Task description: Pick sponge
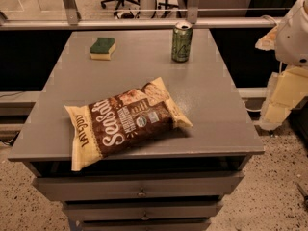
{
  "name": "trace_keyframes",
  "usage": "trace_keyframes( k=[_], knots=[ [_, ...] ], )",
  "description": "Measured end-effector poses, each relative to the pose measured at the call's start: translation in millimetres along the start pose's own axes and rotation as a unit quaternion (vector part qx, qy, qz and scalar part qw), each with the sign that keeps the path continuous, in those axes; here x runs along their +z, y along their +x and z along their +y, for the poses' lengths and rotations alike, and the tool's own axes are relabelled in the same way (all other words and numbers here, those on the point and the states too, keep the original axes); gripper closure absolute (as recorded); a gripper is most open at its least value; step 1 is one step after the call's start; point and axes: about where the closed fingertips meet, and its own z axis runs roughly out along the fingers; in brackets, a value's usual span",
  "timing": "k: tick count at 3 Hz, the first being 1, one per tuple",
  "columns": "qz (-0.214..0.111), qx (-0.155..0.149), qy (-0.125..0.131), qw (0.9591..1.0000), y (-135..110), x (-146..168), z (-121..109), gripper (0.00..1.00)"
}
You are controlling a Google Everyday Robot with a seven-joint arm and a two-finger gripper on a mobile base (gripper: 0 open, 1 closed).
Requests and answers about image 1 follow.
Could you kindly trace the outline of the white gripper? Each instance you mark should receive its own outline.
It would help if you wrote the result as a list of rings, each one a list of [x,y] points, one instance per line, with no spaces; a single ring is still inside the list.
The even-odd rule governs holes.
[[[308,14],[305,9],[289,10],[279,26],[259,38],[255,47],[265,51],[275,49],[278,61],[292,64],[281,73],[271,74],[261,108],[259,126],[263,130],[275,130],[308,96]]]

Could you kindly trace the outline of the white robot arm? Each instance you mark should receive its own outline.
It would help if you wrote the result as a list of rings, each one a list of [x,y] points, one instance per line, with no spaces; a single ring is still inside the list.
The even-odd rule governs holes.
[[[308,0],[297,0],[255,47],[275,52],[279,72],[268,80],[259,126],[275,130],[308,95]]]

